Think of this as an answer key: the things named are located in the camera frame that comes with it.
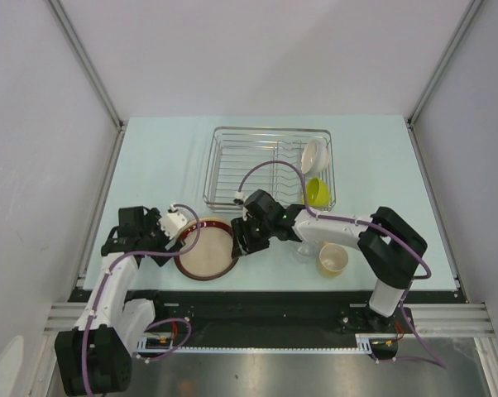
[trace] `brown-rimmed plate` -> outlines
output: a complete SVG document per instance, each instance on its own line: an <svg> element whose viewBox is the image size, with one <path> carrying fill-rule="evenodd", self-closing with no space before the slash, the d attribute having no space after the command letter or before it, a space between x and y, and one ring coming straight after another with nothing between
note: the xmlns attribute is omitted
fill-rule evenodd
<svg viewBox="0 0 498 397"><path fill-rule="evenodd" d="M193 280L208 281L227 274L237 263L231 258L232 229L230 222L221 218L200 218L201 236L188 253L176 256L175 265L181 273ZM196 222L177 237L190 246L196 238Z"/></svg>

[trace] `shiny floor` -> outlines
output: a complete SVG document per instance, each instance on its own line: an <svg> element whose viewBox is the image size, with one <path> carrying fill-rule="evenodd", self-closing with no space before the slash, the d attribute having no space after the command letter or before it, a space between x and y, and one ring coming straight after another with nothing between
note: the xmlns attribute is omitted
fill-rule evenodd
<svg viewBox="0 0 498 397"><path fill-rule="evenodd" d="M176 354L155 364L136 362L132 385L120 396L490 396L472 339L431 344L449 371L404 361L375 365L367 356ZM424 352L410 339L400 354Z"/></svg>

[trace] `yellow-green mug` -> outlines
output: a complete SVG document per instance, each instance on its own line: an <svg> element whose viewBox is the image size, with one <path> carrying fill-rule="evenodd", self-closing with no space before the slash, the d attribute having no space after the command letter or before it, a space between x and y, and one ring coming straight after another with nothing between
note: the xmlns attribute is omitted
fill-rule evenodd
<svg viewBox="0 0 498 397"><path fill-rule="evenodd" d="M308 205L314 207L326 207L330 204L332 196L330 189L320 178L312 178L306 184L306 193L308 194Z"/></svg>

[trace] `wire rack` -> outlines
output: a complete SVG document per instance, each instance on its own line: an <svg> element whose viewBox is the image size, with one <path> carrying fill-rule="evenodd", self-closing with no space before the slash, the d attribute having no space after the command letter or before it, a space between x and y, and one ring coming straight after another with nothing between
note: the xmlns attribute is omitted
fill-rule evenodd
<svg viewBox="0 0 498 397"><path fill-rule="evenodd" d="M328 206L316 207L323 211L336 203L333 173L332 137L327 130L271 127L217 127L208 153L208 164L203 197L214 212L237 213L234 192L246 173L268 160L283 160L300 169L300 158L306 144L319 139L328 148L328 167L315 175L322 179L332 195ZM289 167L273 164L255 171L244 185L244 192L263 189L282 205L300 203L302 189L299 177Z"/></svg>

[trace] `brown rim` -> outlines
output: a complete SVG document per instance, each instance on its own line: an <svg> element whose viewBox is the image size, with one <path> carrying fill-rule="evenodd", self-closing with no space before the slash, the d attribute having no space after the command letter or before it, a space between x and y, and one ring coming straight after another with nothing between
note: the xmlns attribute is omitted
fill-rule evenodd
<svg viewBox="0 0 498 397"><path fill-rule="evenodd" d="M215 221L215 220L200 220L199 221L199 226L202 229L204 229L206 227L216 227L218 229L222 229L225 232L229 233L229 236L232 237L232 229L231 229L231 227L228 226L224 222ZM184 240L191 232L193 232L194 230L196 230L196 228L197 228L197 225L194 224L194 225L190 226L189 228L183 230L182 233L180 234L180 236L177 238L177 241L180 242L180 241ZM231 271L231 269L238 262L238 259L233 259L231 261L231 264L227 267L227 269L225 269L225 270L217 273L216 275L210 275L210 276L207 276L207 277L201 277L199 275L194 275L194 274L190 273L188 270L186 270L184 268L183 264L181 263L181 259L180 259L179 256L175 256L174 257L174 261L175 261L175 265L177 266L177 268L179 269L179 271L181 273L183 273L184 275L186 275L187 277L189 277L190 279L197 280L197 281L209 281L209 280L218 279L221 276L227 274L229 271Z"/></svg>

